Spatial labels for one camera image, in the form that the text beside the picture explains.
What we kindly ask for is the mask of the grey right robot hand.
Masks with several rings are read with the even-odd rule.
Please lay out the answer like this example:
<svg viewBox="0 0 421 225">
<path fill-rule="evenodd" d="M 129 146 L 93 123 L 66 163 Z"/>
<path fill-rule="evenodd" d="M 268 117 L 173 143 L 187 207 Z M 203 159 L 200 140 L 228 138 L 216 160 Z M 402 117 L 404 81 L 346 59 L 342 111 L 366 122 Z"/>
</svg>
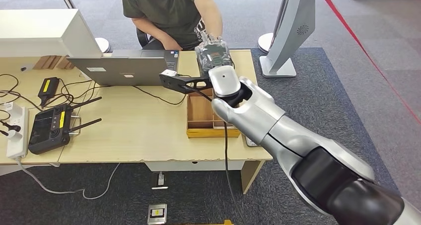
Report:
<svg viewBox="0 0 421 225">
<path fill-rule="evenodd" d="M 203 31 L 201 38 L 202 42 L 195 47 L 201 77 L 209 77 L 208 71 L 219 66 L 235 67 L 227 43 L 221 36 L 214 37 Z"/>
</svg>

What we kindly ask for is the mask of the person's right hand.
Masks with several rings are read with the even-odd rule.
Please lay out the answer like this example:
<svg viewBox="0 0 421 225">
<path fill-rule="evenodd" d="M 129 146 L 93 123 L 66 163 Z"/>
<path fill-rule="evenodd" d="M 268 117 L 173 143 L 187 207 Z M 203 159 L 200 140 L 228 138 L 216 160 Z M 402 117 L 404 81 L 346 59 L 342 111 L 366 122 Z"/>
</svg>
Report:
<svg viewBox="0 0 421 225">
<path fill-rule="evenodd" d="M 183 50 L 183 48 L 172 38 L 162 40 L 161 43 L 165 50 Z"/>
</svg>

